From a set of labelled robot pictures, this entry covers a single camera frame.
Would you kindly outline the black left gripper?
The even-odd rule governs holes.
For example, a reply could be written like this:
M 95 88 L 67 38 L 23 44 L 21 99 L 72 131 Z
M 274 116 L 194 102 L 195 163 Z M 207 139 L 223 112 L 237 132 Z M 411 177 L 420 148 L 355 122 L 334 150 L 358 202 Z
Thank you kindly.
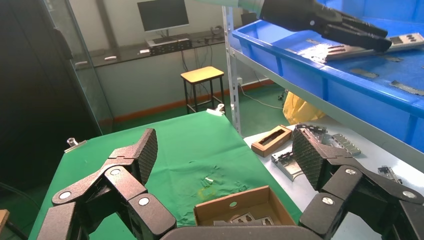
M 385 52 L 392 46 L 387 30 L 315 0 L 265 0 L 259 18 L 292 32 L 323 32 L 324 39 L 366 50 Z

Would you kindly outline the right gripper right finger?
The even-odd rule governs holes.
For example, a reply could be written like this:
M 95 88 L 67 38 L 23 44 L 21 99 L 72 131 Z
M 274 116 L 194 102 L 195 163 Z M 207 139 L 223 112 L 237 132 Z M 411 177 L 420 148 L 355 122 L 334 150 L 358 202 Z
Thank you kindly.
M 316 191 L 299 225 L 329 240 L 348 213 L 384 240 L 424 237 L 424 197 L 366 169 L 342 148 L 320 143 L 307 128 L 292 133 L 292 156 Z

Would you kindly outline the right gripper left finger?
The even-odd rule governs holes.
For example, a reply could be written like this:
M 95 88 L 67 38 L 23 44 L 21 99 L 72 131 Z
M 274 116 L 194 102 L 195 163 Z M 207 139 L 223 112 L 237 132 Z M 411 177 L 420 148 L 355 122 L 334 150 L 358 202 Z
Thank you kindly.
M 157 154 L 153 128 L 136 143 L 115 149 L 99 170 L 52 197 L 37 238 L 87 240 L 105 218 L 116 214 L 136 239 L 161 239 L 177 221 L 146 188 Z

